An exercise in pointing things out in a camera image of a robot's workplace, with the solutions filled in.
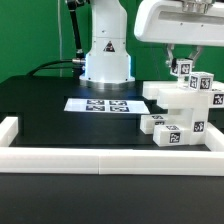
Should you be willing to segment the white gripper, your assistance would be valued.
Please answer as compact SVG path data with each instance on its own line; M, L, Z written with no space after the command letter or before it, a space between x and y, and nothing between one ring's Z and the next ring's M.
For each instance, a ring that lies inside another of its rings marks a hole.
M171 69L176 67L174 44L201 45L189 55L195 65L202 46L224 46L224 3L210 5L206 13L193 13L183 11L182 0L143 0L134 35L142 42L167 43L166 65Z

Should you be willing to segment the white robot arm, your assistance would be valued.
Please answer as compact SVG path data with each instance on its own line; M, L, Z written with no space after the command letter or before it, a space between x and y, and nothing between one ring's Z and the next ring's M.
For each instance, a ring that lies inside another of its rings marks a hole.
M85 66L80 82L97 88L132 85L126 51L127 12L119 0L65 0L70 11L77 57ZM92 46L81 47L76 9L90 4ZM224 46L224 2L216 0L143 0L134 25L137 40L167 46L167 65L189 74L204 46Z

